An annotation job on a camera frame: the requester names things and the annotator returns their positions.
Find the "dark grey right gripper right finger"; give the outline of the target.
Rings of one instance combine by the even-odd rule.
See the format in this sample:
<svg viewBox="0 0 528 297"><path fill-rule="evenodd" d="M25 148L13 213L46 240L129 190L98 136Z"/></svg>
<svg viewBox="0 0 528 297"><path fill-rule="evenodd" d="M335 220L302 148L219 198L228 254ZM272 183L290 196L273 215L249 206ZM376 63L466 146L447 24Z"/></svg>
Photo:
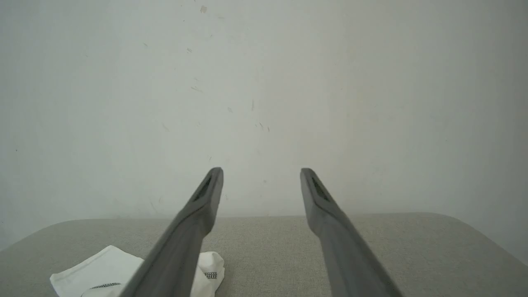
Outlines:
<svg viewBox="0 0 528 297"><path fill-rule="evenodd" d="M300 171L311 231L321 244L332 296L401 297L394 280L340 209L315 171Z"/></svg>

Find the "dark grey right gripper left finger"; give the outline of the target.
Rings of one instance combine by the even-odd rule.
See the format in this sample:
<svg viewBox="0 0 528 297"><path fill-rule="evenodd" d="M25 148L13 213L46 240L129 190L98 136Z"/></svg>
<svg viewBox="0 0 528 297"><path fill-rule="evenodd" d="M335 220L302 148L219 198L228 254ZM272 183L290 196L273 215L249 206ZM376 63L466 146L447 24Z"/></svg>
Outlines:
<svg viewBox="0 0 528 297"><path fill-rule="evenodd" d="M203 239L215 225L223 170L211 168L120 295L189 297Z"/></svg>

